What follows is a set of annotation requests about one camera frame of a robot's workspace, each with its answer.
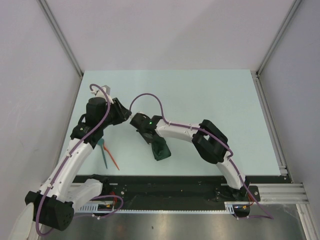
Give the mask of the dark green cloth napkin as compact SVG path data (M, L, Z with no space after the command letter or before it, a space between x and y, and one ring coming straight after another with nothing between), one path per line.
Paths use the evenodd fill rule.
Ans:
M172 155L164 138L158 138L154 142L152 142L151 149L156 161L167 159Z

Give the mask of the teal plastic utensil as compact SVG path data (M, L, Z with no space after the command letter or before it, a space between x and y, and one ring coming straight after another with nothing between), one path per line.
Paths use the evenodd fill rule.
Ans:
M108 169L108 164L107 164L107 158L106 158L106 155L105 155L105 150L104 150L104 139L101 138L97 144L99 145L100 149L101 149L101 154L102 154L102 158L103 158L103 162L104 162L104 165L106 167L106 169Z

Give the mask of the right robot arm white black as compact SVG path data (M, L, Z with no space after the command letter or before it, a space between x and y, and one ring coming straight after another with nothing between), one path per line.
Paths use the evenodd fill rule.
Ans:
M190 142L203 160L218 167L233 199L242 201L248 196L246 176L230 161L233 153L228 145L228 138L211 121L205 119L198 125L185 125L167 121L160 115L150 118L141 112L130 119L130 124L146 143L151 145L155 160L160 161L171 156L165 138Z

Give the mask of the orange plastic fork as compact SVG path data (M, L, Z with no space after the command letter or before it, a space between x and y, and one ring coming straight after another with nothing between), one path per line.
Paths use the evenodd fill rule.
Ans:
M114 163L115 167L117 168L118 171L120 171L120 168L116 162L116 160L114 159L113 155L111 154L111 152L108 150L107 146L105 143L103 143L103 149L108 153L109 157L111 158L112 162Z

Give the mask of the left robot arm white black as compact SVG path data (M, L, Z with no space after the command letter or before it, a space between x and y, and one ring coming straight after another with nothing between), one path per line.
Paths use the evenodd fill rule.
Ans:
M29 191L25 203L34 205L33 221L56 230L64 231L74 214L87 202L97 197L105 200L111 188L90 178L77 189L70 191L80 167L92 153L104 135L104 129L127 121L131 111L117 98L107 102L103 97L92 97L86 104L86 112L72 130L66 152L52 174L37 192Z

